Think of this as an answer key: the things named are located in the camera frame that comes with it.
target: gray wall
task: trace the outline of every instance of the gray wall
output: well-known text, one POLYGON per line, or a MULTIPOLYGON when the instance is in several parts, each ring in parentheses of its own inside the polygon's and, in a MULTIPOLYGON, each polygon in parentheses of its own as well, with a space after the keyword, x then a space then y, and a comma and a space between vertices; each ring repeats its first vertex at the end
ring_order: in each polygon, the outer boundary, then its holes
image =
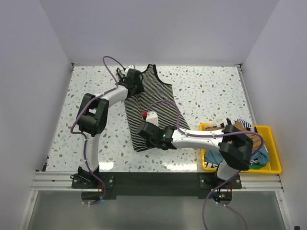
POLYGON ((307 228, 307 1, 280 0, 243 65, 258 124, 269 125, 293 221, 307 228))
POLYGON ((0 229, 17 229, 70 80, 70 63, 37 0, 0 3, 0 229))
POLYGON ((278 0, 40 0, 71 61, 243 63, 278 0))

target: folded clothing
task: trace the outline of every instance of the folded clothing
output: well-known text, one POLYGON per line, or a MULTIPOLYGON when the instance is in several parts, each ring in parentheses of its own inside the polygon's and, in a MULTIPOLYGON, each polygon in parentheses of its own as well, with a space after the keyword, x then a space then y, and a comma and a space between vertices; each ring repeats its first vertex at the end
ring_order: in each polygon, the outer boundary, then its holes
MULTIPOLYGON (((223 119, 221 122, 211 125, 211 126, 206 126, 205 130, 206 131, 213 131, 213 130, 218 130, 218 129, 224 129, 226 125, 234 125, 236 128, 239 130, 250 130, 257 132, 257 129, 252 127, 250 123, 248 123, 245 120, 242 119, 237 119, 236 121, 230 120, 229 118, 223 119)), ((261 139, 254 134, 246 134, 249 138, 251 138, 254 142, 253 145, 253 151, 255 151, 261 144, 261 139)), ((223 161, 223 157, 220 154, 220 152, 215 152, 215 151, 207 151, 205 154, 205 159, 208 163, 211 163, 213 165, 219 165, 223 161)), ((259 169, 264 167, 267 162, 270 161, 270 157, 268 154, 268 151, 265 146, 263 146, 255 155, 251 157, 251 162, 250 162, 250 169, 259 169)))

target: terrazzo surface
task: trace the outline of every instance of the terrazzo surface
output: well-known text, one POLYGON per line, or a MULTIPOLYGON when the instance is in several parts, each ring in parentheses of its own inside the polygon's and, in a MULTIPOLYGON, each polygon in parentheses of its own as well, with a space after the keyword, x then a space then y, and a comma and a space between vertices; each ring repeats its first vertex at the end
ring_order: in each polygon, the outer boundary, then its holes
MULTIPOLYGON (((146 66, 136 67, 141 71, 146 66)), ((157 66, 159 78, 173 86, 174 98, 191 129, 225 117, 252 123, 236 67, 157 66)), ((98 94, 114 87, 101 66, 75 67, 67 90, 46 171, 76 172, 82 162, 83 138, 72 135, 81 100, 86 93, 98 94)), ((100 171, 113 172, 202 172, 200 149, 135 152, 124 103, 109 109, 106 129, 100 138, 100 171)))

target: purple cable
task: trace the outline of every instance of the purple cable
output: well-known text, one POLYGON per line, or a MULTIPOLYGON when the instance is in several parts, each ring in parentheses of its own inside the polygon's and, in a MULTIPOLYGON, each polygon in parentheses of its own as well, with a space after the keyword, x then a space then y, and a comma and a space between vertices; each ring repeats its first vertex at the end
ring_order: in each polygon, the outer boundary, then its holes
MULTIPOLYGON (((196 137, 196 138, 212 138, 213 136, 212 135, 198 135, 198 134, 189 134, 189 133, 185 133, 184 131, 182 131, 179 127, 179 121, 180 121, 180 111, 179 111, 179 108, 178 106, 176 105, 176 103, 172 102, 172 101, 169 101, 169 100, 160 100, 160 101, 157 101, 153 104, 151 104, 148 108, 147 108, 147 112, 156 104, 171 104, 172 106, 174 106, 177 110, 177 121, 176 121, 176 127, 178 129, 178 131, 186 136, 190 136, 190 137, 196 137)), ((239 132, 234 132, 234 133, 225 133, 225 134, 219 134, 219 135, 215 135, 215 137, 228 137, 228 136, 233 136, 233 135, 238 135, 238 134, 254 134, 256 136, 258 136, 260 139, 261 139, 261 144, 260 146, 252 153, 252 156, 255 155, 261 148, 262 146, 264 145, 264 139, 263 137, 259 134, 259 133, 256 133, 256 132, 251 132, 251 131, 239 131, 239 132)), ((228 180, 224 181, 223 183, 221 183, 220 185, 218 185, 217 187, 215 187, 212 191, 209 192, 209 194, 206 196, 205 198, 205 201, 202 205, 202 222, 203 222, 203 225, 205 227, 206 230, 209 230, 208 229, 208 226, 206 224, 206 221, 205 221, 205 216, 204 216, 204 211, 205 211, 205 207, 206 207, 206 204, 207 204, 207 201, 209 199, 209 197, 212 195, 212 193, 219 189, 220 187, 222 187, 223 185, 227 184, 228 182, 232 181, 237 175, 239 175, 241 171, 238 171, 236 172, 232 177, 230 177, 228 180)), ((245 228, 246 230, 248 230, 248 224, 245 220, 245 218, 238 212, 236 211, 233 207, 229 207, 229 206, 226 206, 227 208, 233 210, 234 212, 236 212, 244 221, 244 224, 245 224, 245 228)))
POLYGON ((112 58, 112 57, 110 57, 110 56, 104 56, 104 57, 102 58, 102 62, 103 62, 103 64, 104 64, 105 68, 107 69, 107 71, 111 74, 112 78, 114 79, 115 84, 116 84, 116 87, 113 88, 113 89, 110 89, 110 90, 105 91, 103 94, 101 94, 101 95, 99 95, 99 96, 97 96, 97 97, 92 98, 92 99, 85 105, 85 107, 81 110, 81 112, 79 113, 79 115, 77 116, 76 120, 74 121, 74 123, 73 123, 72 126, 71 126, 71 133, 72 133, 72 134, 80 134, 80 135, 84 136, 85 140, 84 140, 84 148, 83 148, 83 157, 84 157, 84 160, 85 160, 85 165, 86 165, 86 167, 87 167, 89 173, 90 173, 95 179, 97 179, 97 180, 101 183, 101 185, 103 186, 103 190, 104 190, 103 196, 102 196, 99 200, 94 201, 94 202, 92 202, 92 203, 89 203, 89 205, 98 204, 98 203, 100 203, 101 200, 103 200, 103 199, 105 198, 105 196, 106 196, 106 185, 105 185, 105 183, 104 183, 98 176, 96 176, 96 175, 93 173, 93 171, 91 170, 90 166, 88 165, 87 158, 86 158, 86 145, 87 145, 87 140, 88 140, 88 139, 87 139, 87 136, 86 136, 83 132, 75 132, 73 129, 75 128, 75 126, 77 125, 77 123, 78 123, 78 121, 80 120, 81 116, 85 113, 85 111, 87 110, 87 108, 90 106, 90 104, 91 104, 93 101, 95 101, 95 100, 98 99, 98 98, 103 97, 103 96, 106 95, 107 93, 110 93, 110 92, 116 90, 117 87, 118 87, 118 82, 117 82, 116 78, 114 77, 114 75, 112 74, 112 72, 110 71, 110 69, 108 68, 108 66, 106 65, 105 58, 110 58, 110 59, 116 61, 123 69, 124 69, 124 67, 123 67, 123 65, 120 64, 116 59, 114 59, 114 58, 112 58))

